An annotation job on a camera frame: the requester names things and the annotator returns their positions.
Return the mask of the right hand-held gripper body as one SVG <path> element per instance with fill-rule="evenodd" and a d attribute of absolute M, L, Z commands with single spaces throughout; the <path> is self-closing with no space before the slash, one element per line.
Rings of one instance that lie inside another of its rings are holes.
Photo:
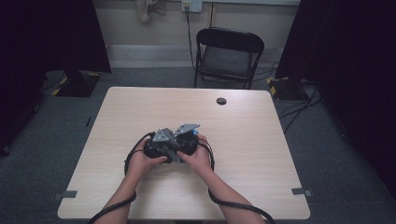
<path fill-rule="evenodd" d="M 199 143 L 197 135 L 192 133 L 192 130 L 200 127 L 200 124 L 182 123 L 175 131 L 177 151 L 184 154 L 192 155 Z"/>

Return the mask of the beige hanging cloth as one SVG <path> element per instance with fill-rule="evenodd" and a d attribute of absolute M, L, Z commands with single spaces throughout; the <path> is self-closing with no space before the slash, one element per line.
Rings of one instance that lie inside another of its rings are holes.
<path fill-rule="evenodd" d="M 134 0 L 137 16 L 142 22 L 149 21 L 150 13 L 164 15 L 166 13 L 165 0 Z"/>

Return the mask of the black stand base striped tape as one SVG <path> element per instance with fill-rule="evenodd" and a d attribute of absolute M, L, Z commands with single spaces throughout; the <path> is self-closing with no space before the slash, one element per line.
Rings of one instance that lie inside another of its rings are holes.
<path fill-rule="evenodd" d="M 275 100 L 279 101 L 303 101 L 308 99 L 304 86 L 292 83 L 288 77 L 280 79 L 269 77 L 266 79 L 269 92 Z"/>
<path fill-rule="evenodd" d="M 101 75 L 94 72 L 66 70 L 66 77 L 53 91 L 53 96 L 90 97 Z"/>

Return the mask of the black curtain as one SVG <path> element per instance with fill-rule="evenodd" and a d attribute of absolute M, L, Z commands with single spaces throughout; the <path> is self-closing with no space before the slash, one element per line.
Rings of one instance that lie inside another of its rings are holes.
<path fill-rule="evenodd" d="M 54 70 L 111 71 L 93 0 L 0 0 L 0 156 Z"/>
<path fill-rule="evenodd" d="M 318 82 L 396 199 L 396 0 L 300 0 L 276 75 Z"/>

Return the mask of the black folding chair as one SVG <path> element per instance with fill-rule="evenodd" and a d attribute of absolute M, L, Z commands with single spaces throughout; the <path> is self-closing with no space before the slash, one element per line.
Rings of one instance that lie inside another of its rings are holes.
<path fill-rule="evenodd" d="M 198 77 L 214 77 L 244 84 L 250 89 L 264 51 L 263 40 L 250 32 L 208 27 L 196 35 L 194 87 Z"/>

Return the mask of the person's left hand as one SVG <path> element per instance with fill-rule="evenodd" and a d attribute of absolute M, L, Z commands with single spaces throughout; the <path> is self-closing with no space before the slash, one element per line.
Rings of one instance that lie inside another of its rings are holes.
<path fill-rule="evenodd" d="M 129 159 L 128 169 L 125 177 L 127 179 L 140 180 L 146 173 L 148 173 L 155 165 L 161 164 L 167 160 L 165 156 L 159 158 L 149 158 L 144 153 L 144 146 L 148 139 L 142 140 L 135 148 Z"/>

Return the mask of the grey terry cloth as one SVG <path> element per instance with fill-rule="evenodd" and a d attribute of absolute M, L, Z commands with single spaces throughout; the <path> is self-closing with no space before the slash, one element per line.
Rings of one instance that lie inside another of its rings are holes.
<path fill-rule="evenodd" d="M 169 155 L 171 156 L 171 159 L 173 161 L 176 161 L 178 163 L 183 163 L 184 161 L 177 155 L 177 151 L 174 148 L 171 148 L 169 150 Z"/>

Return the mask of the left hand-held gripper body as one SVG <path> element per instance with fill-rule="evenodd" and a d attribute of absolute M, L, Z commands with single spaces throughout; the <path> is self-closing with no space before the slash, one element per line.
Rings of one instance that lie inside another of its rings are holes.
<path fill-rule="evenodd" d="M 144 153 L 152 159 L 165 156 L 167 158 L 165 163 L 171 163 L 173 161 L 169 155 L 171 148 L 177 150 L 176 136 L 171 130 L 164 128 L 149 134 Z"/>

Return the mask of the grey tape strip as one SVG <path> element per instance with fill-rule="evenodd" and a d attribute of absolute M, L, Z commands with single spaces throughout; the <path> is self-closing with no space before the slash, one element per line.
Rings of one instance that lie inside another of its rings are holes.
<path fill-rule="evenodd" d="M 305 197 L 313 196 L 313 193 L 310 189 L 303 189 L 303 188 L 295 188 L 291 189 L 293 195 L 304 195 Z"/>
<path fill-rule="evenodd" d="M 61 201 L 64 198 L 75 198 L 77 196 L 76 190 L 66 190 L 60 193 L 55 193 L 53 196 L 54 201 Z"/>

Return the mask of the person's right hand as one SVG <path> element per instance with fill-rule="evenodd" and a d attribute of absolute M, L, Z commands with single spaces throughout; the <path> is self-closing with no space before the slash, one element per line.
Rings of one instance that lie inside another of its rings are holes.
<path fill-rule="evenodd" d="M 213 174 L 213 170 L 210 166 L 210 155 L 207 150 L 207 140 L 202 134 L 197 134 L 199 144 L 192 155 L 187 155 L 181 151 L 177 155 L 186 162 L 190 168 L 198 174 L 202 179 L 207 178 Z"/>

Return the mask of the white wall socket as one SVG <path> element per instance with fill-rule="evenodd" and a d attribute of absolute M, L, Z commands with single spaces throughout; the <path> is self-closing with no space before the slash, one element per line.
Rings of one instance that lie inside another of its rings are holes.
<path fill-rule="evenodd" d="M 181 9 L 184 12 L 201 13 L 203 2 L 201 0 L 182 0 Z"/>

